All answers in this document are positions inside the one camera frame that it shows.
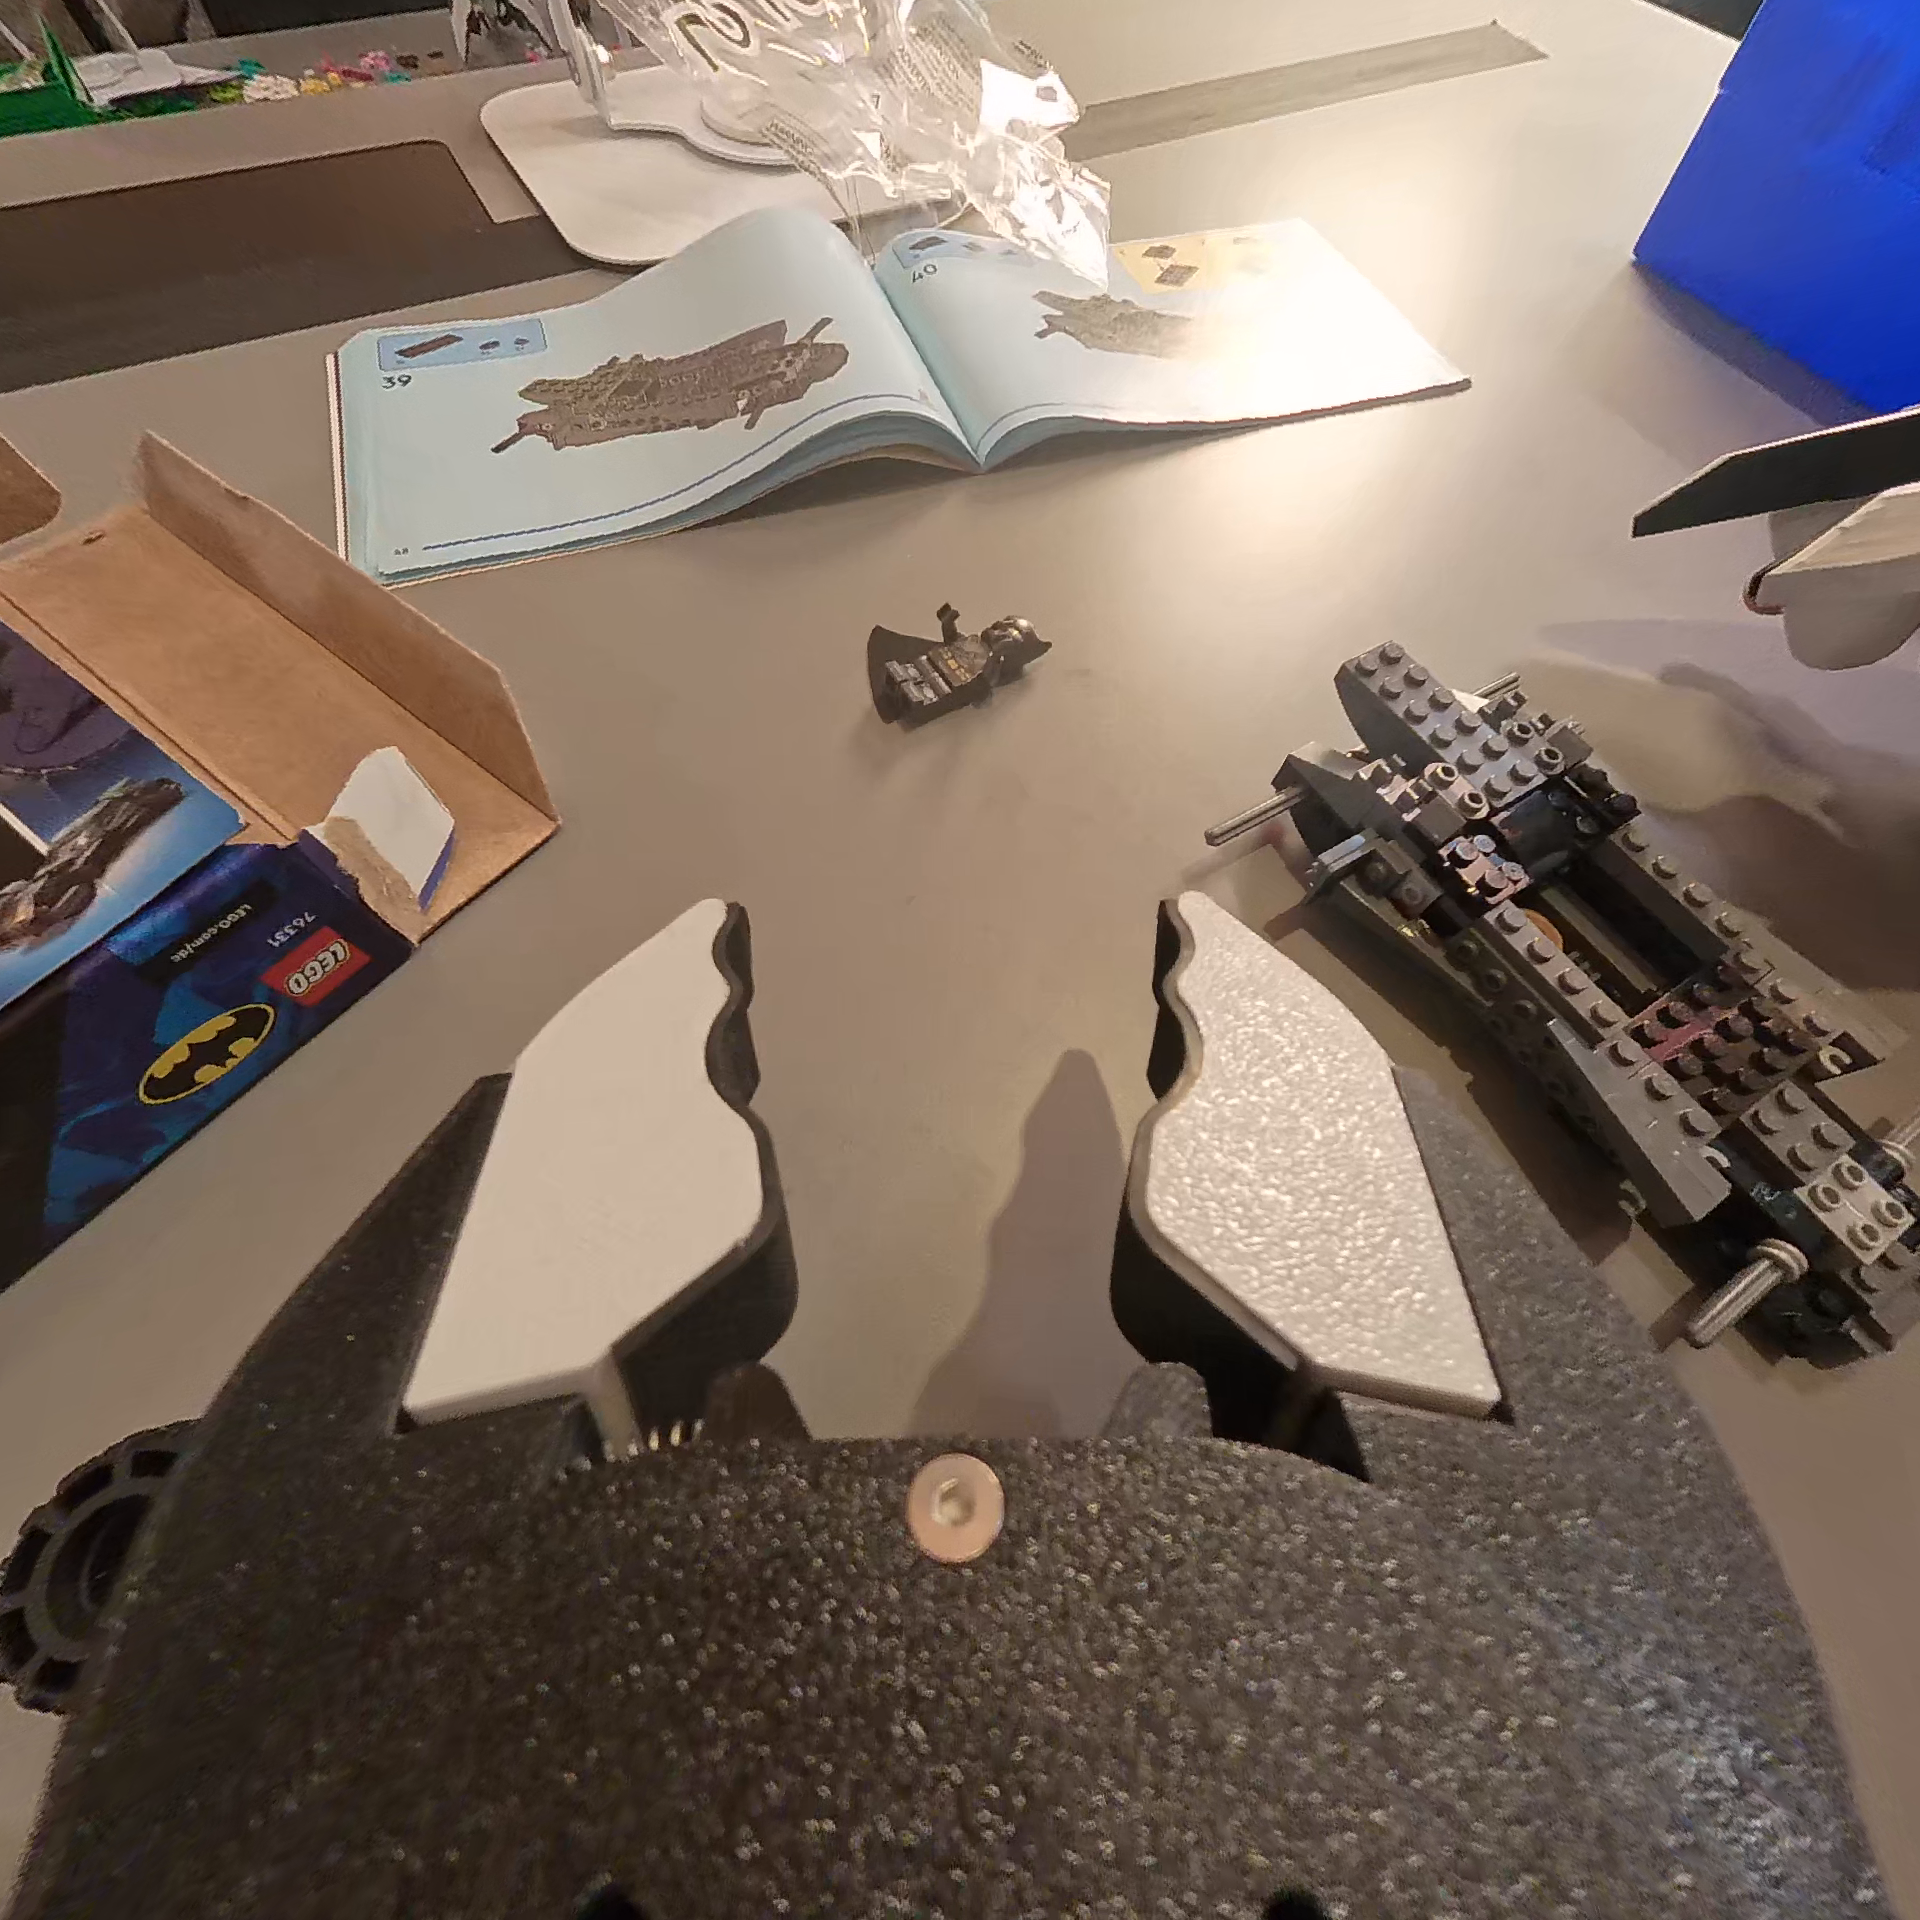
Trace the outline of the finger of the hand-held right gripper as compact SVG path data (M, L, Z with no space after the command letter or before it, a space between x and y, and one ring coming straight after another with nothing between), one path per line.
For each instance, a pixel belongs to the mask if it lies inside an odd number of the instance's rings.
M1817 670L1875 664L1918 632L1918 409L1737 447L1651 500L1631 537L1766 521L1743 605Z

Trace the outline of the clear plastic bag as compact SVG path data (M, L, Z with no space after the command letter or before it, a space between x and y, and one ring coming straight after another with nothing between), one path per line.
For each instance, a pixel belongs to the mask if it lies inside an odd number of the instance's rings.
M689 92L708 135L778 156L861 226L961 212L1108 276L1111 189L1066 149L1058 68L973 2L613 2L598 8Z

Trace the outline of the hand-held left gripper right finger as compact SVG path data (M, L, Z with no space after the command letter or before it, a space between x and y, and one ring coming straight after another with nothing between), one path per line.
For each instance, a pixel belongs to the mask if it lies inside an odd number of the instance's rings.
M1159 904L1114 1314L1220 1425L1345 1394L1492 1420L1503 1392L1401 1079L1369 1029L1212 895Z

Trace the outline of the opened cardboard toy box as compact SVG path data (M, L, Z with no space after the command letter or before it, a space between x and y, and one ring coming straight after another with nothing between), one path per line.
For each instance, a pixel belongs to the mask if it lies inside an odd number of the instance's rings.
M59 510L5 444L7 1288L561 826L492 660L167 439Z

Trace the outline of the heap of colourful toy bricks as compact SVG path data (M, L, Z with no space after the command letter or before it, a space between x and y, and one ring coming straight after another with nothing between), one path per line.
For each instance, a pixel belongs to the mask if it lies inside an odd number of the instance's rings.
M447 72L447 54L442 48L428 53L365 50L355 57L324 54L299 71L267 68L253 57L242 57L217 79L188 92L195 108L207 104L267 104L294 98L326 98L341 92L413 85Z

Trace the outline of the open instruction booklet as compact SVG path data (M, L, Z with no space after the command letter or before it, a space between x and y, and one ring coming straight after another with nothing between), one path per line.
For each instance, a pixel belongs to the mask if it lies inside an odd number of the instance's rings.
M983 473L1467 385L1299 220L1116 245L1082 279L957 229L869 260L769 207L585 301L351 336L329 358L339 542L410 585L670 534L835 463Z

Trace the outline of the black toy wheel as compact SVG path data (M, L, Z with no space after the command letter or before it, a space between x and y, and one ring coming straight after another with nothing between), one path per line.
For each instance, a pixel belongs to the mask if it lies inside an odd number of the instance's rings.
M3 1569L3 1679L28 1711L65 1713L105 1642L105 1613L193 1421L134 1430L59 1478Z

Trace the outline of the black toy minifigure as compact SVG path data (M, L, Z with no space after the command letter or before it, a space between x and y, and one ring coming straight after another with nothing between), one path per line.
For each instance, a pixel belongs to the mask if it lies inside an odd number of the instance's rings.
M870 703L884 725L919 728L981 705L1049 653L1049 639L1021 615L1002 615L981 630L965 630L954 605L942 605L938 618L939 634L932 639L870 629L867 671Z

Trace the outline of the white flat stand base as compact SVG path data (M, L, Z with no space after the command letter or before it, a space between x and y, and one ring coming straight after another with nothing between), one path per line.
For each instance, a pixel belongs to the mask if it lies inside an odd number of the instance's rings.
M779 149L714 129L682 72L622 44L579 36L554 79L500 92L479 121L561 237L620 270L650 268L762 207L815 212L867 252L956 216L874 180L836 199Z

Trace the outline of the dark grey toy brick model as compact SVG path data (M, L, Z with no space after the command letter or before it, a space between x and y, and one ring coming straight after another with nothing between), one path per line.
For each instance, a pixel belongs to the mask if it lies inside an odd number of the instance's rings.
M1870 1124L1836 1089L1906 1033L1677 866L1517 674L1458 687L1385 641L1335 695L1355 741L1284 757L1206 844L1291 822L1307 898L1442 980L1677 1238L1692 1345L1890 1352L1918 1317L1915 1117Z

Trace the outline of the green toy baseplate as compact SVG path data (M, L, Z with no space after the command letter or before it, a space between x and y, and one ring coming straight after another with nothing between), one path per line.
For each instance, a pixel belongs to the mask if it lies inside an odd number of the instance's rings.
M43 32L38 50L3 57L3 136L69 127L115 125L188 111L195 100L178 92L134 96L132 104L95 104L73 58Z

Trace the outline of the blue box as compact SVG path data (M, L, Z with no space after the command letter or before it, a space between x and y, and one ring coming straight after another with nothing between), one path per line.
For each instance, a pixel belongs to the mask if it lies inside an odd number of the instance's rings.
M1765 2L1635 245L1871 414L1918 400L1918 4Z

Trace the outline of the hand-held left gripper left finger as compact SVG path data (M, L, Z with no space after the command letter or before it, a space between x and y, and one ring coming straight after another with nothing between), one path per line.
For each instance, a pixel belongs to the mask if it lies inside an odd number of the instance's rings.
M801 1280L753 992L750 917L706 898L529 1042L401 1396L413 1425L579 1401L610 1450L660 1449L765 1360Z

